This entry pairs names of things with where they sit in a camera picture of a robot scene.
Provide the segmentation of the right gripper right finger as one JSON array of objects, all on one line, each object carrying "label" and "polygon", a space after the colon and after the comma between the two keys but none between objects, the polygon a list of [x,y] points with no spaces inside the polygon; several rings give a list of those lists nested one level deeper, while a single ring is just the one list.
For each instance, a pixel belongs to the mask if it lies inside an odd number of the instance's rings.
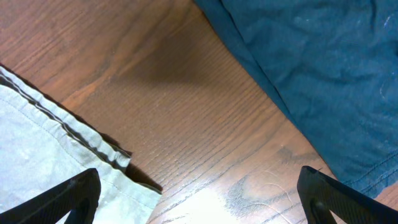
[{"label": "right gripper right finger", "polygon": [[346,223],[397,223],[396,210],[310,166],[301,168],[297,191],[307,221],[311,224],[335,224],[334,215]]}]

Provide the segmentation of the light khaki shorts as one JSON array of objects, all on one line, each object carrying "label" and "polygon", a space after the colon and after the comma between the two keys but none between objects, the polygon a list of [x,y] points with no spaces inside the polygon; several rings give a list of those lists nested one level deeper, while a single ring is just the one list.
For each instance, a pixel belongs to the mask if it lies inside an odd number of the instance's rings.
[{"label": "light khaki shorts", "polygon": [[160,192],[126,175],[130,157],[93,128],[1,69],[1,211],[94,168],[95,223],[145,223]]}]

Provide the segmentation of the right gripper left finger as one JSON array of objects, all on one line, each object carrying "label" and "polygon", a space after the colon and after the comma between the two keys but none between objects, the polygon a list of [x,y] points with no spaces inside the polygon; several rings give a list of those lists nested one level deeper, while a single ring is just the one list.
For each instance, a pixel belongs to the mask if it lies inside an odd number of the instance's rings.
[{"label": "right gripper left finger", "polygon": [[1,223],[93,222],[99,205],[101,183],[98,171],[87,169],[48,191],[1,214]]}]

